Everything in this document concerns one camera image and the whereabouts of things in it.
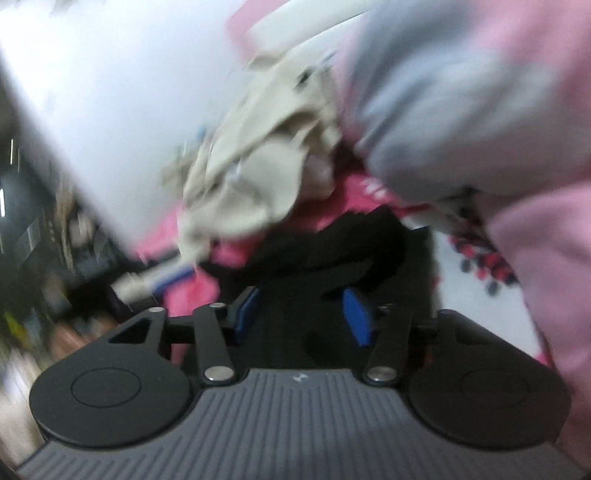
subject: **circular cap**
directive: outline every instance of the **circular cap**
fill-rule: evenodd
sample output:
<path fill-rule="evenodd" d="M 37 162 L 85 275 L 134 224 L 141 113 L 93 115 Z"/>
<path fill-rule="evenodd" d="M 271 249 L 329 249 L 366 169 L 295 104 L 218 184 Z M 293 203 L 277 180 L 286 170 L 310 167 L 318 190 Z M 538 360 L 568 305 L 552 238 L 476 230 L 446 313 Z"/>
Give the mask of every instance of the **circular cap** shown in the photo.
<path fill-rule="evenodd" d="M 521 377 L 503 370 L 477 370 L 462 379 L 462 393 L 484 407 L 508 408 L 525 400 L 527 383 Z"/>
<path fill-rule="evenodd" d="M 45 436 L 83 448 L 146 441 L 173 425 L 190 400 L 187 377 L 156 352 L 101 340 L 45 370 L 29 396 Z"/>
<path fill-rule="evenodd" d="M 215 367 L 209 367 L 205 370 L 205 377 L 212 382 L 227 382 L 234 376 L 234 370 L 230 367 L 224 367 L 223 365 L 217 365 Z"/>
<path fill-rule="evenodd" d="M 570 409 L 564 382 L 510 345 L 456 345 L 412 375 L 409 401 L 457 442 L 513 449 L 557 438 Z"/>
<path fill-rule="evenodd" d="M 132 400 L 142 387 L 137 375 L 120 368 L 99 368 L 79 376 L 72 395 L 89 407 L 107 408 Z"/>
<path fill-rule="evenodd" d="M 367 377 L 374 382 L 391 382 L 397 375 L 395 369 L 386 367 L 385 365 L 372 367 L 367 372 Z"/>
<path fill-rule="evenodd" d="M 228 305 L 222 301 L 210 303 L 209 307 L 213 310 L 218 322 L 221 322 L 228 314 Z"/>

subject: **pink sleeve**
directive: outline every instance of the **pink sleeve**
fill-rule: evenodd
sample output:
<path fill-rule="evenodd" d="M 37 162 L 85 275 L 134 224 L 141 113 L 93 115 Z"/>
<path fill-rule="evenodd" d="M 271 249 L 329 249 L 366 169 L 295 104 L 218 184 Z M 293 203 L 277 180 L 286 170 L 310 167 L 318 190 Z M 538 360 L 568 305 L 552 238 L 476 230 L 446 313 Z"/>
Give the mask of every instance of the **pink sleeve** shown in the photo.
<path fill-rule="evenodd" d="M 573 396 L 561 444 L 591 468 L 591 179 L 478 205 Z"/>

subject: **ribbed gray surface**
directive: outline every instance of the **ribbed gray surface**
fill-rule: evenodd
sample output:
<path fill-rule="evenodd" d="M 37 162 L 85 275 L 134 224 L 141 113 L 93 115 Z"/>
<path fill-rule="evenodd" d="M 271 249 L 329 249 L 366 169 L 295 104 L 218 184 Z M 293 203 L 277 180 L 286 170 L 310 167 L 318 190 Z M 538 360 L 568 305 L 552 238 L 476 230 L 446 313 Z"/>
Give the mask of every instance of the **ribbed gray surface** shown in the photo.
<path fill-rule="evenodd" d="M 579 480 L 550 445 L 481 452 L 442 439 L 395 390 L 349 371 L 252 371 L 206 391 L 174 430 L 136 447 L 87 452 L 51 442 L 29 480 Z"/>

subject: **pink fabric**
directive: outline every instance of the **pink fabric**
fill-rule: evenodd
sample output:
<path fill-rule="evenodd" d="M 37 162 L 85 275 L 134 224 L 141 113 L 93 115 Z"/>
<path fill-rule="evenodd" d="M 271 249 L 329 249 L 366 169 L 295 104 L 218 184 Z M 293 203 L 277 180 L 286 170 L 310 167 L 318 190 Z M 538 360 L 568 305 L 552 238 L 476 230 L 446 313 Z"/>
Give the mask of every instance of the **pink fabric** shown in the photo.
<path fill-rule="evenodd" d="M 475 43 L 515 61 L 546 64 L 566 103 L 591 113 L 591 2 L 588 0 L 471 0 Z"/>
<path fill-rule="evenodd" d="M 541 364 L 543 364 L 543 365 L 545 365 L 547 367 L 553 367 L 554 366 L 554 362 L 552 362 L 552 360 L 545 353 L 542 353 L 541 355 L 537 356 L 535 359 L 538 362 L 540 362 Z"/>
<path fill-rule="evenodd" d="M 591 468 L 591 176 L 527 198 L 478 199 L 573 404 L 561 444 Z"/>
<path fill-rule="evenodd" d="M 261 18 L 277 10 L 288 0 L 246 0 L 244 4 L 233 14 L 226 28 L 230 39 L 238 48 L 244 60 L 251 59 L 256 53 L 256 45 L 248 35 L 248 31 Z"/>

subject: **beige cloth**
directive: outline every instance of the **beige cloth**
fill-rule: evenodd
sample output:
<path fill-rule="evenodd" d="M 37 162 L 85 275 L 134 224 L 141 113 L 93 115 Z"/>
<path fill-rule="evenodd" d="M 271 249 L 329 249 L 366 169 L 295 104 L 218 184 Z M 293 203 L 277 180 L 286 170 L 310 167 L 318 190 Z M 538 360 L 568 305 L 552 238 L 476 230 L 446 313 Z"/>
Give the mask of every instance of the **beige cloth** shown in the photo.
<path fill-rule="evenodd" d="M 333 190 L 340 141 L 326 71 L 260 57 L 250 88 L 190 166 L 178 219 L 184 258 L 209 256 L 210 239 L 236 239 L 282 221 L 298 199 Z"/>

